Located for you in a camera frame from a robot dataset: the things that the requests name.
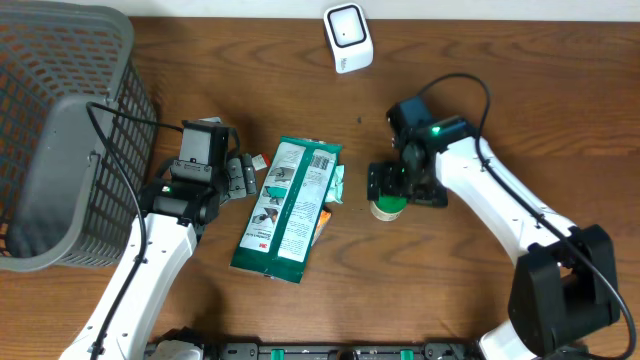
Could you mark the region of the orange white box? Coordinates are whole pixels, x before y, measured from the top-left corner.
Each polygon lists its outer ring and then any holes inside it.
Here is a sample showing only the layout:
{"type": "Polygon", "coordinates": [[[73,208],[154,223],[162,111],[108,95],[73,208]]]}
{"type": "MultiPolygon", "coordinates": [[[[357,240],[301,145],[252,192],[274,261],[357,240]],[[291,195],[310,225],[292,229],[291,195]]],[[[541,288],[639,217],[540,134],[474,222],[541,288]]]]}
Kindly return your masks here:
{"type": "Polygon", "coordinates": [[[316,224],[312,244],[315,244],[317,242],[324,228],[329,223],[331,217],[332,217],[331,211],[327,207],[324,207],[320,213],[319,220],[316,224]]]}

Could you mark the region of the red sachet packet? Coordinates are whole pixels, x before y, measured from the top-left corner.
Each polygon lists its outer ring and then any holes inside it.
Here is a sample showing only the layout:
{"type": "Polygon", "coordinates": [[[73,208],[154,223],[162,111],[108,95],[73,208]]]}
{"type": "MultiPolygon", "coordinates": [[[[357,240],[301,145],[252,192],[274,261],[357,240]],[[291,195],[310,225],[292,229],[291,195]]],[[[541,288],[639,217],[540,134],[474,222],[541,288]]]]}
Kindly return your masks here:
{"type": "Polygon", "coordinates": [[[268,169],[271,166],[271,160],[266,154],[260,153],[252,157],[252,165],[255,171],[258,172],[268,169]]]}

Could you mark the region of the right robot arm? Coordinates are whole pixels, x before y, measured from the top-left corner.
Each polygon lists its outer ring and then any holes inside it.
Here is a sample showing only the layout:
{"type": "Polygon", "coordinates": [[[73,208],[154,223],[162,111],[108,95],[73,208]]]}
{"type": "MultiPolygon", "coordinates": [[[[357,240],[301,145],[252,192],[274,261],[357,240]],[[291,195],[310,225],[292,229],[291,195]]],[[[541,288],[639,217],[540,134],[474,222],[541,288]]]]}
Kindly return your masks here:
{"type": "Polygon", "coordinates": [[[508,320],[483,335],[483,359],[542,359],[617,322],[613,244],[550,209],[494,156],[466,119],[435,118],[414,96],[386,114],[396,162],[369,167],[367,197],[380,220],[409,204],[444,208],[457,195],[498,239],[515,267],[508,320]]]}

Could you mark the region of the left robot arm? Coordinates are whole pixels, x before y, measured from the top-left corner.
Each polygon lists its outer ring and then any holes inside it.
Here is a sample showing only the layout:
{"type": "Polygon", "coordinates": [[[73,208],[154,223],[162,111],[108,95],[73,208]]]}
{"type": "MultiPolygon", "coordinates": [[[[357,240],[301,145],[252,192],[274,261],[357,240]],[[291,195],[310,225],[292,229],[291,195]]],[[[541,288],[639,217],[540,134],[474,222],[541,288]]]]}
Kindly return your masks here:
{"type": "Polygon", "coordinates": [[[136,196],[127,249],[64,359],[141,359],[169,289],[206,227],[230,200],[255,191],[237,131],[217,117],[183,124],[177,158],[136,196]]]}

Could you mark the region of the green white sponge package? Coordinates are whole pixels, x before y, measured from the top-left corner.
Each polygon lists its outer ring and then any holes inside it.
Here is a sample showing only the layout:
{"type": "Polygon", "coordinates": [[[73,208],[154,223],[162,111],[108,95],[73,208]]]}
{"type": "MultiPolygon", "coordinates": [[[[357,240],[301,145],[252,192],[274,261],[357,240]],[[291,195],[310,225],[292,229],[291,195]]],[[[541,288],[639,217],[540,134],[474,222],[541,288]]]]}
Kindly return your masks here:
{"type": "Polygon", "coordinates": [[[283,137],[230,266],[301,281],[342,147],[283,137]]]}

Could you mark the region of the mint green wipes packet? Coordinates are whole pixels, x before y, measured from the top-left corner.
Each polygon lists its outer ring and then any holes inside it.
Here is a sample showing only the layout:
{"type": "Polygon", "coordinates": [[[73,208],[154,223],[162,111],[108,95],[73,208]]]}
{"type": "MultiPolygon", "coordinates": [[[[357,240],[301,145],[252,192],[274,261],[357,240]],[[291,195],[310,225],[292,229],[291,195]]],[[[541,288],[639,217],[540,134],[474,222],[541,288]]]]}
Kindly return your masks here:
{"type": "Polygon", "coordinates": [[[329,183],[329,189],[325,196],[326,203],[343,203],[342,196],[344,191],[344,173],[345,166],[337,165],[329,183]]]}

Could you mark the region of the green-lidded white jar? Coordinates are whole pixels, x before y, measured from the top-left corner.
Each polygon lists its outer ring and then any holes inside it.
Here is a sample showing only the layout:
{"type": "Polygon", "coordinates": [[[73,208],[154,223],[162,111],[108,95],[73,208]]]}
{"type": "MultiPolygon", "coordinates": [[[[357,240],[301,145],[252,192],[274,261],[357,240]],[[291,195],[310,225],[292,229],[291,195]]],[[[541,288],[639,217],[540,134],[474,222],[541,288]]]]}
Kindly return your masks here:
{"type": "Polygon", "coordinates": [[[391,222],[399,217],[407,204],[406,198],[380,196],[378,200],[370,202],[370,211],[378,220],[391,222]]]}

